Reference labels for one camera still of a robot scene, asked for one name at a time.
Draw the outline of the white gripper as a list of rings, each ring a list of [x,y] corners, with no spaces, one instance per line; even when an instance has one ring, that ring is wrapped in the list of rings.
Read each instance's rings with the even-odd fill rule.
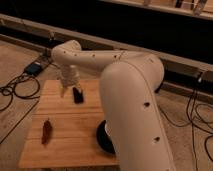
[[[78,72],[78,68],[76,65],[61,65],[60,66],[60,80],[62,83],[61,87],[61,91],[60,91],[60,96],[61,98],[64,97],[65,93],[66,93],[66,88],[69,86],[74,86],[78,89],[78,90],[82,90],[82,86],[80,83],[78,83],[79,81],[79,72]]]

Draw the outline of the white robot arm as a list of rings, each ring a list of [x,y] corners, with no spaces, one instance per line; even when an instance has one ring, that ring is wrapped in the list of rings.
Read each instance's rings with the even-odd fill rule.
[[[108,133],[121,171],[176,171],[156,103],[164,78],[159,57],[140,51],[83,50],[67,41],[51,50],[61,83],[78,83],[75,66],[101,72],[100,99]]]

